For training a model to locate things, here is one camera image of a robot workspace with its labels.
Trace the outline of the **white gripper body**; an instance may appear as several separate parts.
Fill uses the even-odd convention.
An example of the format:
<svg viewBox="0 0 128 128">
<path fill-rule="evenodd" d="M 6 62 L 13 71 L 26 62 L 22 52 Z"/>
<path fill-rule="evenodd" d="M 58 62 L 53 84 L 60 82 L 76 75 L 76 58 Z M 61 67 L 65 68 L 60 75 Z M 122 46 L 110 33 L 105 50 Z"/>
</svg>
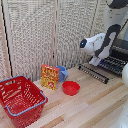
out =
<svg viewBox="0 0 128 128">
<path fill-rule="evenodd" d="M 93 66 L 97 66 L 100 63 L 101 59 L 93 56 L 89 63 Z"/>
</svg>

